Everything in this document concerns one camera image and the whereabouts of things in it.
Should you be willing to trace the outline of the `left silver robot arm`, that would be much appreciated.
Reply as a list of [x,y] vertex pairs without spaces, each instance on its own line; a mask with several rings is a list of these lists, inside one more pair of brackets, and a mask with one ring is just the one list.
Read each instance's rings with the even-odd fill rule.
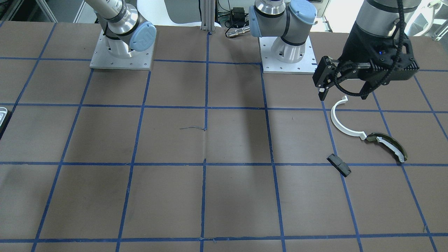
[[[405,27],[419,4],[419,0],[363,1],[341,56],[323,56],[313,74],[319,99],[325,100],[333,86],[366,99],[382,85],[413,77],[419,66]],[[277,59],[296,63],[317,14],[307,0],[256,0],[249,7],[248,23],[254,37],[276,38],[272,51]]]

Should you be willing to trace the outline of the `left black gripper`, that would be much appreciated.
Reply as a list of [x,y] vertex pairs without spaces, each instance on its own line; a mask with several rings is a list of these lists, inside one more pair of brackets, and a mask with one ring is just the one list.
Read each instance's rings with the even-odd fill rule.
[[[341,63],[341,69],[349,65],[361,67],[362,64],[368,66],[357,70],[356,78],[366,81],[360,90],[362,100],[367,99],[392,67],[396,58],[396,52],[399,45],[399,39],[392,37],[380,37],[362,30],[358,24],[354,24],[346,41],[343,52],[338,61]],[[318,88],[320,101],[324,101],[329,89],[334,86],[333,80],[337,69],[337,61],[329,56],[323,56],[312,76],[315,87]],[[419,65],[413,55],[413,48],[410,39],[404,35],[402,52],[399,54],[399,60],[394,67],[393,72],[386,80],[404,81],[408,80],[419,71]]]

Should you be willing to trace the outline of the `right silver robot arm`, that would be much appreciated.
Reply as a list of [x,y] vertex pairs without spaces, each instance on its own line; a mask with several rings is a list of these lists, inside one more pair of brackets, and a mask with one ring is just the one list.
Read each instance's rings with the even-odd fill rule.
[[149,49],[157,29],[125,0],[87,0],[101,24],[105,45],[112,56],[130,58]]

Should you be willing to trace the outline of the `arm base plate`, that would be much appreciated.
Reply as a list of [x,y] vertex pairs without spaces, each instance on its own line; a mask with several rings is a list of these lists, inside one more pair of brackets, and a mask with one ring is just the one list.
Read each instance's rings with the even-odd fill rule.
[[304,44],[286,44],[280,37],[259,38],[264,73],[312,75],[317,68],[310,37]]
[[112,40],[101,31],[90,68],[103,70],[150,70],[155,43],[147,50],[132,50],[122,40]]

